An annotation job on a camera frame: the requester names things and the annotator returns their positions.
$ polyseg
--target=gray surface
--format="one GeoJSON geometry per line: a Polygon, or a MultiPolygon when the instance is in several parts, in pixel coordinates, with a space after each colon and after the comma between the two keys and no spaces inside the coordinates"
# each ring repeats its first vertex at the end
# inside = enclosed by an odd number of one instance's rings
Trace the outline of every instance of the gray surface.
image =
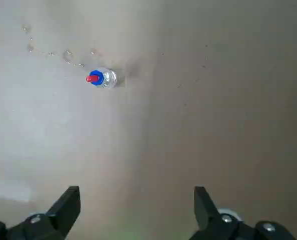
{"type": "Polygon", "coordinates": [[[297,1],[0,0],[0,220],[68,185],[69,239],[186,239],[196,185],[297,237],[297,1]]]}

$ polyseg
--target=water spill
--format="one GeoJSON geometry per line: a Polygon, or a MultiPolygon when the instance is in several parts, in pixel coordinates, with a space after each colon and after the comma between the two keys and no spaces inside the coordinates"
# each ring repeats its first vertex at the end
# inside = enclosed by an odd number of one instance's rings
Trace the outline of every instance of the water spill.
{"type": "Polygon", "coordinates": [[[23,24],[22,29],[25,31],[26,34],[29,34],[32,30],[32,27],[30,25],[23,24]]]}
{"type": "Polygon", "coordinates": [[[33,50],[34,50],[34,47],[29,43],[29,44],[27,44],[26,49],[27,49],[30,53],[32,53],[33,50]]]}

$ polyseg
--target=small plastic bottle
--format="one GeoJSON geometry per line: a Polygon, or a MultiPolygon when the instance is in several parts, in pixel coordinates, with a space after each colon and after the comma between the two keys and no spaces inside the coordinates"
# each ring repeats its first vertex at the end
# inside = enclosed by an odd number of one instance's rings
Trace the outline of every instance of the small plastic bottle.
{"type": "Polygon", "coordinates": [[[86,81],[95,85],[97,88],[112,89],[118,82],[118,76],[111,69],[99,67],[89,73],[86,81]]]}

